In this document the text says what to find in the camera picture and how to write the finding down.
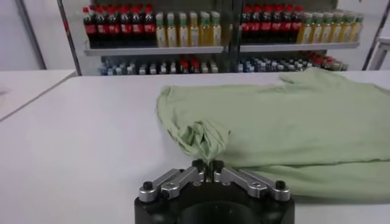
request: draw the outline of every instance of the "crumpled fabric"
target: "crumpled fabric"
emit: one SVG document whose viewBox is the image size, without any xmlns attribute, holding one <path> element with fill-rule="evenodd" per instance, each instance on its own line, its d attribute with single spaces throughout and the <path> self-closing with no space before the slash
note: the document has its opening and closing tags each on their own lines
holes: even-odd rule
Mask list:
<svg viewBox="0 0 390 224">
<path fill-rule="evenodd" d="M 194 159 L 284 180 L 294 195 L 390 200 L 390 91 L 316 68 L 280 79 L 166 86 L 157 114 Z"/>
</svg>

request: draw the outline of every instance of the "metal shelf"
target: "metal shelf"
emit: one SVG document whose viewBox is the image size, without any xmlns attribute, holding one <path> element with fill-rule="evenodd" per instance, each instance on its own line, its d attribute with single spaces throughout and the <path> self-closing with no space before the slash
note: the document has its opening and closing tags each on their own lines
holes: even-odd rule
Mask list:
<svg viewBox="0 0 390 224">
<path fill-rule="evenodd" d="M 164 54 L 219 54 L 224 48 L 213 47 L 144 47 L 144 48 L 110 48 L 86 49 L 86 56 L 115 56 L 115 55 L 164 55 Z"/>
<path fill-rule="evenodd" d="M 268 44 L 268 45 L 241 45 L 240 52 L 280 52 L 280 51 L 318 51 L 353 49 L 359 46 L 353 43 L 320 43 L 320 44 Z"/>
</svg>

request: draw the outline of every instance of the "bottle label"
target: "bottle label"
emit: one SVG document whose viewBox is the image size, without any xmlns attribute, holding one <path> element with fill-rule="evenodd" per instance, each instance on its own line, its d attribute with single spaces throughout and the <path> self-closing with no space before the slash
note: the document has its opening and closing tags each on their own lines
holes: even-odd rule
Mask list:
<svg viewBox="0 0 390 224">
<path fill-rule="evenodd" d="M 199 45 L 199 30 L 198 28 L 191 29 L 191 47 Z"/>
<path fill-rule="evenodd" d="M 263 22 L 261 23 L 261 30 L 270 30 L 271 29 L 271 22 Z"/>
<path fill-rule="evenodd" d="M 330 30 L 332 28 L 330 26 L 324 28 L 324 32 L 322 33 L 321 42 L 326 43 L 328 42 Z"/>
<path fill-rule="evenodd" d="M 272 31 L 279 31 L 281 26 L 282 26 L 281 23 L 272 23 L 271 30 Z"/>
<path fill-rule="evenodd" d="M 96 26 L 95 25 L 85 25 L 85 31 L 87 34 L 95 34 Z"/>
<path fill-rule="evenodd" d="M 338 42 L 338 38 L 340 36 L 341 26 L 335 27 L 335 31 L 333 32 L 333 36 L 331 38 L 331 42 Z"/>
<path fill-rule="evenodd" d="M 157 41 L 159 47 L 166 47 L 165 31 L 163 29 L 158 29 L 156 31 Z"/>
<path fill-rule="evenodd" d="M 109 25 L 108 28 L 110 30 L 110 33 L 113 33 L 113 34 L 117 34 L 120 31 L 119 25 Z"/>
<path fill-rule="evenodd" d="M 251 31 L 259 31 L 260 30 L 260 23 L 251 23 L 250 29 L 251 29 Z"/>
<path fill-rule="evenodd" d="M 141 24 L 133 24 L 133 32 L 134 33 L 143 33 L 144 26 L 142 26 Z"/>
<path fill-rule="evenodd" d="M 188 47 L 188 29 L 180 29 L 180 47 Z"/>
<path fill-rule="evenodd" d="M 155 24 L 146 24 L 144 26 L 144 30 L 146 33 L 155 33 L 156 32 L 156 26 Z"/>
<path fill-rule="evenodd" d="M 289 31 L 291 30 L 291 23 L 290 22 L 283 22 L 281 29 L 283 31 Z"/>
<path fill-rule="evenodd" d="M 306 27 L 305 30 L 303 31 L 302 44 L 309 43 L 310 33 L 311 33 L 311 27 Z"/>
<path fill-rule="evenodd" d="M 121 29 L 122 29 L 122 33 L 131 33 L 132 32 L 132 25 L 122 24 Z"/>
<path fill-rule="evenodd" d="M 302 23 L 292 23 L 291 26 L 293 30 L 297 31 L 302 26 Z"/>
<path fill-rule="evenodd" d="M 319 37 L 321 35 L 321 30 L 322 30 L 322 27 L 315 28 L 312 43 L 318 43 L 319 42 Z"/>
<path fill-rule="evenodd" d="M 221 28 L 220 27 L 214 27 L 213 36 L 214 36 L 213 45 L 220 46 L 221 45 Z"/>
</svg>

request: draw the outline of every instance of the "plastic bottle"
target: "plastic bottle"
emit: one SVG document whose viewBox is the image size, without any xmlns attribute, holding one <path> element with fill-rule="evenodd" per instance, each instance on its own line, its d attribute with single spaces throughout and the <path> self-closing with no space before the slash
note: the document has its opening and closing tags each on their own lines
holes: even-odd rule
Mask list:
<svg viewBox="0 0 390 224">
<path fill-rule="evenodd" d="M 338 42 L 340 33 L 341 33 L 341 26 L 343 24 L 342 18 L 344 17 L 344 14 L 341 12 L 335 12 L 334 18 L 333 18 L 333 25 L 331 27 L 330 35 L 329 35 L 329 43 L 335 43 Z"/>
<path fill-rule="evenodd" d="M 271 26 L 272 26 L 272 8 L 271 6 L 267 5 L 261 16 L 261 26 L 259 32 L 261 43 L 271 42 L 270 41 Z"/>
<path fill-rule="evenodd" d="M 176 35 L 176 26 L 175 26 L 175 16 L 172 12 L 169 12 L 167 15 L 168 21 L 168 29 L 167 29 L 167 37 L 168 37 L 168 46 L 169 47 L 177 47 L 177 35 Z"/>
<path fill-rule="evenodd" d="M 322 23 L 322 31 L 320 34 L 319 42 L 327 43 L 329 40 L 330 31 L 332 29 L 333 14 L 329 12 L 324 13 L 324 23 Z"/>
<path fill-rule="evenodd" d="M 271 43 L 279 43 L 281 40 L 282 7 L 278 5 L 272 14 Z"/>
<path fill-rule="evenodd" d="M 360 33 L 363 29 L 363 14 L 359 14 L 354 24 L 352 24 L 351 35 L 349 36 L 349 42 L 359 42 Z"/>
<path fill-rule="evenodd" d="M 355 19 L 354 13 L 347 13 L 344 18 L 344 24 L 341 27 L 339 42 L 348 42 L 352 31 L 352 23 Z"/>
<path fill-rule="evenodd" d="M 322 13 L 314 13 L 314 23 L 311 26 L 311 33 L 309 37 L 309 43 L 315 44 L 319 43 L 319 38 L 322 32 L 322 19 L 324 14 Z"/>
<path fill-rule="evenodd" d="M 190 46 L 199 46 L 199 28 L 197 26 L 197 14 L 194 11 L 190 12 L 191 27 L 190 27 Z"/>
<path fill-rule="evenodd" d="M 280 41 L 282 43 L 291 42 L 291 16 L 293 12 L 292 5 L 287 5 L 286 10 L 282 13 L 282 27 L 280 28 Z"/>
<path fill-rule="evenodd" d="M 151 5 L 145 9 L 144 40 L 147 46 L 156 45 L 156 19 Z"/>
<path fill-rule="evenodd" d="M 218 12 L 211 12 L 213 17 L 213 46 L 221 45 L 221 24 L 219 23 L 220 14 Z"/>
<path fill-rule="evenodd" d="M 180 47 L 188 47 L 187 15 L 181 12 L 179 13 L 179 18 L 180 18 L 179 44 Z"/>
<path fill-rule="evenodd" d="M 156 15 L 156 37 L 157 37 L 157 46 L 158 47 L 167 47 L 166 44 L 166 32 L 164 26 L 164 14 L 159 12 Z"/>
<path fill-rule="evenodd" d="M 300 28 L 297 43 L 298 44 L 307 44 L 309 43 L 309 37 L 311 33 L 311 19 L 313 18 L 313 14 L 305 12 L 303 14 L 304 22 Z"/>
<path fill-rule="evenodd" d="M 298 5 L 295 9 L 295 11 L 291 15 L 291 31 L 290 31 L 290 42 L 291 43 L 296 43 L 299 30 L 302 26 L 302 14 L 303 13 L 303 8 L 302 6 Z"/>
</svg>

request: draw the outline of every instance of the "bottle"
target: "bottle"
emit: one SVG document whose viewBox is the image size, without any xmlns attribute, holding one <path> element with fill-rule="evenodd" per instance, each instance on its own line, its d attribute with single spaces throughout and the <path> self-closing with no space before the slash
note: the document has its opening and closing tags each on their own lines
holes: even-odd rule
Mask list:
<svg viewBox="0 0 390 224">
<path fill-rule="evenodd" d="M 360 33 L 363 29 L 363 14 L 358 14 L 356 21 L 352 24 L 351 35 L 349 36 L 349 42 L 359 42 Z"/>
<path fill-rule="evenodd" d="M 164 26 L 164 14 L 159 12 L 156 15 L 156 37 L 157 37 L 157 46 L 158 47 L 167 47 L 166 44 L 166 32 Z"/>
<path fill-rule="evenodd" d="M 261 43 L 271 42 L 270 41 L 271 26 L 272 26 L 272 8 L 271 6 L 267 5 L 261 16 L 261 26 L 259 32 L 259 36 L 261 37 L 260 38 Z"/>
<path fill-rule="evenodd" d="M 121 11 L 122 45 L 129 46 L 132 42 L 132 21 L 129 16 L 129 9 L 126 6 L 122 6 Z"/>
<path fill-rule="evenodd" d="M 328 43 L 330 31 L 332 29 L 333 13 L 324 13 L 324 23 L 322 23 L 322 31 L 320 34 L 319 42 Z"/>
<path fill-rule="evenodd" d="M 287 5 L 286 10 L 282 13 L 282 26 L 280 28 L 280 41 L 282 43 L 291 42 L 291 14 L 292 5 Z"/>
<path fill-rule="evenodd" d="M 97 40 L 98 31 L 96 30 L 94 19 L 91 16 L 88 7 L 83 7 L 83 12 L 84 12 L 84 18 L 83 18 L 84 29 L 85 32 L 87 33 L 88 40 L 90 41 L 90 47 L 96 48 L 98 43 Z"/>
<path fill-rule="evenodd" d="M 213 46 L 221 45 L 221 24 L 219 23 L 220 14 L 218 12 L 211 12 L 213 17 Z"/>
<path fill-rule="evenodd" d="M 255 5 L 254 11 L 252 14 L 252 22 L 250 24 L 250 42 L 251 43 L 259 43 L 260 42 L 260 12 L 261 8 L 259 5 Z"/>
<path fill-rule="evenodd" d="M 152 11 L 152 6 L 147 5 L 144 22 L 144 40 L 147 46 L 156 45 L 156 19 Z"/>
<path fill-rule="evenodd" d="M 167 15 L 168 19 L 168 46 L 169 47 L 177 47 L 177 35 L 176 35 L 176 26 L 175 26 L 175 16 L 172 12 L 169 12 Z"/>
<path fill-rule="evenodd" d="M 197 26 L 197 14 L 194 11 L 190 12 L 191 27 L 190 27 L 190 46 L 199 46 L 199 28 Z"/>
<path fill-rule="evenodd" d="M 252 22 L 252 9 L 249 5 L 245 6 L 241 20 L 241 40 L 243 43 L 250 43 L 250 25 Z"/>
<path fill-rule="evenodd" d="M 180 47 L 188 47 L 188 26 L 187 15 L 185 13 L 179 13 L 180 27 L 179 27 L 179 44 Z"/>
<path fill-rule="evenodd" d="M 354 13 L 347 13 L 344 18 L 344 24 L 341 27 L 339 42 L 348 42 L 352 31 L 352 23 L 355 19 Z"/>
<path fill-rule="evenodd" d="M 314 23 L 311 25 L 311 33 L 309 37 L 309 43 L 319 43 L 320 34 L 322 32 L 322 18 L 324 14 L 314 13 Z"/>
<path fill-rule="evenodd" d="M 282 7 L 280 5 L 276 6 L 275 11 L 272 14 L 272 26 L 271 26 L 271 43 L 280 42 L 280 28 L 282 26 Z"/>
<path fill-rule="evenodd" d="M 290 31 L 291 36 L 290 36 L 290 40 L 289 40 L 290 43 L 297 42 L 299 30 L 302 26 L 302 12 L 303 12 L 302 6 L 298 5 L 295 8 L 295 11 L 291 15 L 291 22 L 292 23 L 291 23 L 291 31 Z"/>
<path fill-rule="evenodd" d="M 107 17 L 104 16 L 102 7 L 97 8 L 96 24 L 99 36 L 99 46 L 107 47 L 109 43 L 108 37 L 110 35 L 110 32 L 108 30 Z"/>
<path fill-rule="evenodd" d="M 300 28 L 297 43 L 298 44 L 307 44 L 309 43 L 309 37 L 311 33 L 311 19 L 313 18 L 313 14 L 305 12 L 303 14 L 304 21 Z"/>
<path fill-rule="evenodd" d="M 338 42 L 340 33 L 341 33 L 341 26 L 343 24 L 342 18 L 344 17 L 344 14 L 341 12 L 335 12 L 334 18 L 333 18 L 333 25 L 330 30 L 329 35 L 329 43 L 335 43 Z"/>
<path fill-rule="evenodd" d="M 207 12 L 201 12 L 200 15 L 202 17 L 202 22 L 200 27 L 200 44 L 202 46 L 209 46 L 210 37 L 211 37 L 210 14 L 208 14 Z"/>
</svg>

